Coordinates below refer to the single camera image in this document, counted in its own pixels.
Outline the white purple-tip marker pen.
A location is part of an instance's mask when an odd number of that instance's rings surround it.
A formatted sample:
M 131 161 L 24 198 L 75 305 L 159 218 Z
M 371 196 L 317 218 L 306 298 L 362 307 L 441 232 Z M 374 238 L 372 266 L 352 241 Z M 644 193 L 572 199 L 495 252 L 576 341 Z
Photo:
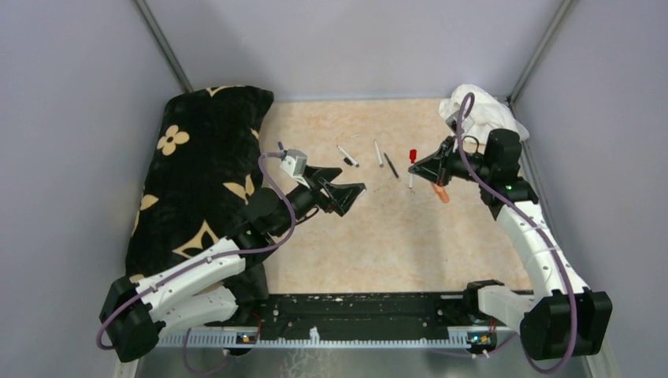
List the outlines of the white purple-tip marker pen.
M 345 150 L 341 145 L 337 145 L 336 147 L 338 151 L 344 156 L 344 158 L 348 158 L 351 160 L 351 162 L 353 163 L 352 165 L 353 167 L 355 168 L 360 167 L 360 164 L 357 162 L 357 160 L 347 150 Z

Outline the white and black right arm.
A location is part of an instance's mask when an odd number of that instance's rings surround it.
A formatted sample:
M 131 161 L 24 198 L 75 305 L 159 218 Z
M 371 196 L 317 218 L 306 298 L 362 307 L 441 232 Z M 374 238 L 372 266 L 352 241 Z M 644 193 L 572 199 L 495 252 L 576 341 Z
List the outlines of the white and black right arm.
M 516 331 L 537 361 L 598 354 L 613 309 L 604 291 L 579 277 L 556 243 L 530 183 L 519 175 L 517 132 L 492 131 L 484 152 L 461 153 L 448 136 L 439 149 L 412 164 L 409 173 L 444 187 L 453 178 L 474 181 L 492 218 L 512 242 L 532 285 L 533 298 L 497 280 L 469 283 L 462 315 L 471 324 L 492 317 Z

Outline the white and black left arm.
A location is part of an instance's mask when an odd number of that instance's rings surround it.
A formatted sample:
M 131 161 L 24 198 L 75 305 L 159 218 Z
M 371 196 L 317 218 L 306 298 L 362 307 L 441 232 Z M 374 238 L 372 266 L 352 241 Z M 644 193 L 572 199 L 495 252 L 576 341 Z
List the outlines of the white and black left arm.
M 230 236 L 152 276 L 113 281 L 99 315 L 98 347 L 131 362 L 176 332 L 217 321 L 246 324 L 253 313 L 251 302 L 223 281 L 262 263 L 289 240 L 300 217 L 313 208 L 346 215 L 366 185 L 333 183 L 341 172 L 309 165 L 293 169 L 297 185 L 288 194 L 266 175 L 268 187 L 250 196 L 245 220 Z

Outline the white red-cap marker pen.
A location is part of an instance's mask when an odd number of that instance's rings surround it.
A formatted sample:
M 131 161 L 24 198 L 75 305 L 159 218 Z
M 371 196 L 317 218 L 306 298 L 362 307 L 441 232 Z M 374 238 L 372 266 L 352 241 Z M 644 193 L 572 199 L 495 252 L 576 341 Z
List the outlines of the white red-cap marker pen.
M 412 169 L 414 163 L 416 162 L 416 159 L 417 159 L 417 150 L 416 149 L 411 149 L 409 151 L 410 167 L 409 167 L 409 183 L 408 183 L 408 187 L 411 190 L 413 190 L 413 188 L 414 188 L 414 174 L 413 174 L 413 171 L 411 169 Z

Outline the orange highlighter pen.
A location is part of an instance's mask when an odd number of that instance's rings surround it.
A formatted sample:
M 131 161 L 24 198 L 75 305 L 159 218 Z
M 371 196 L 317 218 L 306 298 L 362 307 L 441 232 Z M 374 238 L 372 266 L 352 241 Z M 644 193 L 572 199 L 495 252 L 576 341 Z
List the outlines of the orange highlighter pen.
M 445 188 L 442 186 L 439 186 L 435 183 L 432 184 L 432 189 L 436 193 L 437 197 L 442 203 L 449 203 L 450 197 L 448 193 L 446 192 Z

